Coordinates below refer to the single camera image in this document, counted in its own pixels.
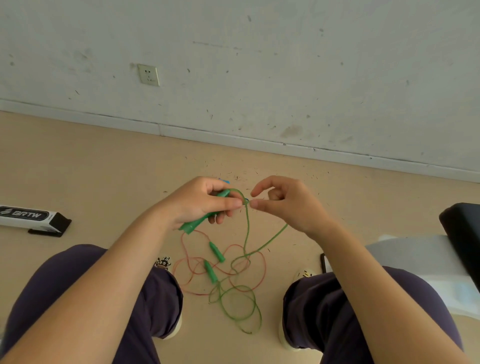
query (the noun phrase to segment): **person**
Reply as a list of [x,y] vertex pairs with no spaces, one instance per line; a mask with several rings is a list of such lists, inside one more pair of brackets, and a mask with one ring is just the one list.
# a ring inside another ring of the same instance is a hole
[[[108,250],[77,245],[45,262],[9,316],[1,364],[159,363],[152,336],[181,324],[173,276],[152,267],[165,234],[206,213],[221,224],[242,206],[217,197],[221,180],[197,177],[138,217]],[[333,268],[294,282],[283,302],[291,349],[324,353],[323,363],[469,363],[445,305],[420,278],[380,266],[300,181],[271,176],[250,206],[283,219],[323,249]]]

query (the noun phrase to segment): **person's left hand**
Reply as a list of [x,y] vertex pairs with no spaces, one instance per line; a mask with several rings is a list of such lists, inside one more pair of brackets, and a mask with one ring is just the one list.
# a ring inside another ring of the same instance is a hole
[[229,189],[226,182],[211,177],[196,177],[187,182],[170,196],[158,203],[165,207],[173,218],[173,228],[178,229],[183,223],[197,220],[209,212],[220,211],[209,217],[211,224],[221,224],[225,215],[231,217],[233,210],[243,204],[242,197],[231,192],[231,197],[216,197],[216,193]]

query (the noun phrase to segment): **pant leg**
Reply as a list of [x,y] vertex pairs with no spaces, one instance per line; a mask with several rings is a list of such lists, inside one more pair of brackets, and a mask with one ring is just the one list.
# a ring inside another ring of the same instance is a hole
[[[13,305],[0,357],[105,251],[94,245],[76,245],[54,255],[35,272]],[[182,304],[183,295],[173,276],[165,269],[153,267],[135,302],[113,363],[159,364],[152,336],[164,338],[173,331]]]
[[[437,292],[412,273],[384,268],[463,349],[455,323]],[[324,364],[373,364],[360,324],[334,273],[302,278],[289,287],[283,302],[283,328],[291,346],[322,351]]]

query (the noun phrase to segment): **dark pants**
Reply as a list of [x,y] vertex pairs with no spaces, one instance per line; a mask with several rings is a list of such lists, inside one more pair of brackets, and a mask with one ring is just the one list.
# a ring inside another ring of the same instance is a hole
[[[13,305],[1,353],[6,353],[104,252],[97,246],[76,245],[47,260]],[[433,288],[403,270],[385,269],[461,348],[455,324]],[[173,331],[182,302],[173,276],[162,268],[152,268],[113,363],[160,363],[151,337],[164,338]],[[333,273],[293,283],[285,294],[283,322],[287,341],[294,347],[323,351],[323,363],[373,363],[359,323]]]

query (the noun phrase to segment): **green cord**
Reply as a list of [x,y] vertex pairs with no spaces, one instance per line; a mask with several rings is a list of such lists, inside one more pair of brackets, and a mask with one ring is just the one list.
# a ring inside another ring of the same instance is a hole
[[[241,259],[241,258],[245,258],[247,261],[248,261],[248,264],[250,264],[250,260],[249,260],[249,256],[251,256],[252,254],[255,254],[255,253],[258,253],[259,251],[261,251],[262,249],[264,249],[268,244],[270,244],[278,235],[280,235],[282,233],[283,230],[285,230],[288,226],[288,224],[285,224],[284,227],[282,227],[282,229],[280,229],[280,231],[278,233],[276,233],[269,241],[267,241],[265,244],[263,244],[260,248],[258,248],[257,250],[254,250],[250,253],[247,253],[247,241],[248,241],[248,236],[250,234],[250,219],[248,217],[248,200],[245,198],[245,196],[242,194],[242,192],[240,192],[239,190],[237,189],[230,189],[230,191],[236,191],[238,192],[242,198],[243,198],[243,204],[245,205],[245,216],[247,217],[247,235],[245,236],[245,242],[243,243],[243,255],[240,255],[238,257],[236,257],[234,260],[232,260],[232,262],[230,263],[230,268],[235,272],[235,276],[239,275],[240,272],[238,272],[234,267],[233,267],[233,264]],[[229,279],[233,276],[228,276],[228,277],[225,277],[223,278],[222,280],[218,281],[216,283],[216,285],[213,287],[213,289],[210,291],[209,295],[208,295],[208,302],[209,303],[219,303],[220,304],[220,307],[222,308],[222,311],[224,312],[224,314],[230,318],[231,320],[233,320],[235,322],[235,324],[238,326],[238,328],[246,333],[246,334],[253,334],[253,333],[257,333],[260,328],[262,327],[262,312],[260,311],[260,308],[258,307],[257,305],[257,301],[256,301],[256,297],[255,297],[255,293],[253,292],[253,290],[250,288],[250,287],[247,287],[245,285],[234,285],[232,283],[232,286],[231,288],[227,289],[226,291],[222,288],[222,282],[225,281],[226,279]],[[249,300],[251,300],[251,302],[253,303],[253,306],[252,306],[252,310],[244,315],[244,316],[241,316],[241,317],[237,317],[237,316],[234,316],[234,315],[231,315],[228,313],[227,309],[225,308],[225,306],[223,305],[223,298],[225,297],[226,294],[228,294],[229,292],[231,292],[232,290],[236,290],[236,291],[239,291],[238,289],[242,289],[242,293],[245,295],[245,297],[247,297]],[[216,292],[218,292],[218,296],[216,297],[215,300],[212,300],[212,295],[215,294]],[[258,325],[258,328],[253,332],[253,331],[245,331],[240,323],[242,321],[245,321],[249,318],[251,318],[254,314],[255,314],[255,311],[258,311],[258,315],[259,315],[259,325]]]

